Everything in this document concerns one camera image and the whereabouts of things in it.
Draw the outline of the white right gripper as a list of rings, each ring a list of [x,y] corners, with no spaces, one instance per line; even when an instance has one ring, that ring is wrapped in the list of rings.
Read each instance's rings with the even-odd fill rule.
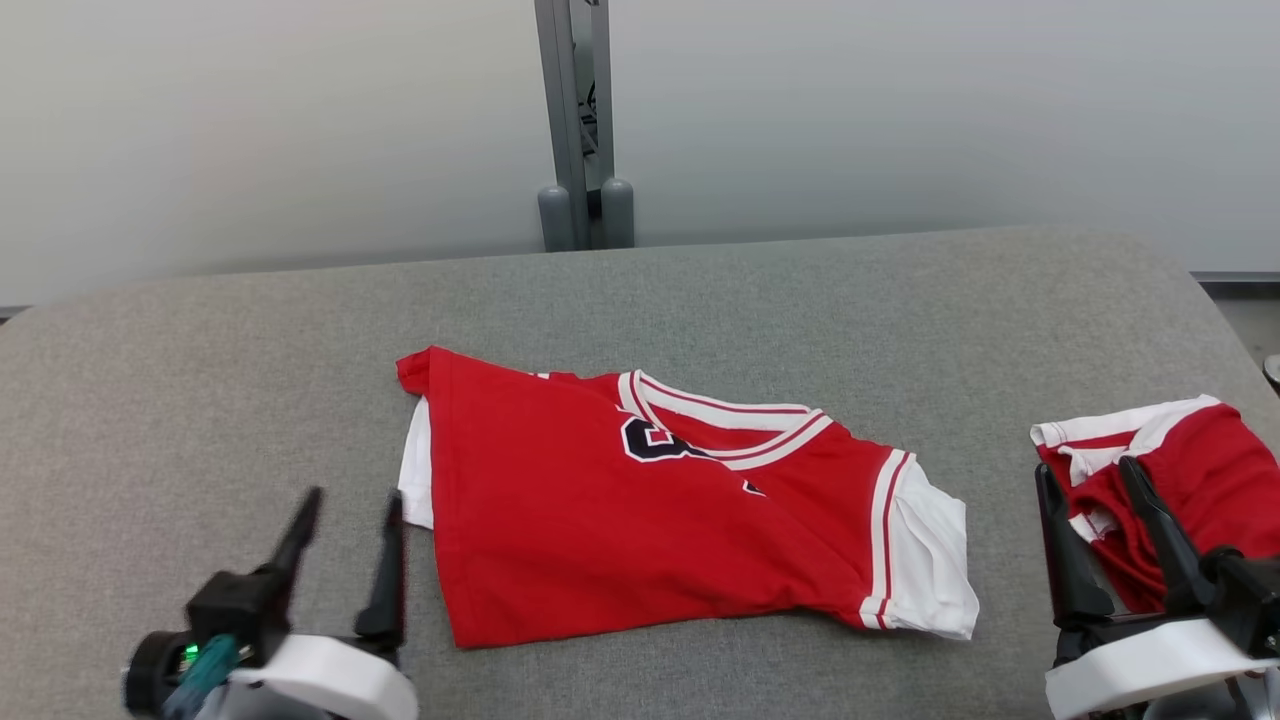
[[[1213,598],[1201,555],[1137,457],[1117,461],[1130,505],[1155,548],[1167,614]],[[1066,495],[1036,468],[1044,562],[1059,642],[1044,691],[1056,719],[1275,719],[1277,614],[1204,612],[1111,618],[1089,544],[1069,521]]]

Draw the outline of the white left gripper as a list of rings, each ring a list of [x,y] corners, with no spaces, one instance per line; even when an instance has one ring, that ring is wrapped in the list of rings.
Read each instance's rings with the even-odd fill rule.
[[[270,598],[289,606],[320,518],[324,489],[303,493],[260,574]],[[381,552],[355,634],[362,647],[401,647],[406,634],[406,529],[402,493],[389,493]],[[413,683],[390,661],[329,635],[291,634],[262,667],[225,684],[227,719],[417,719]]]

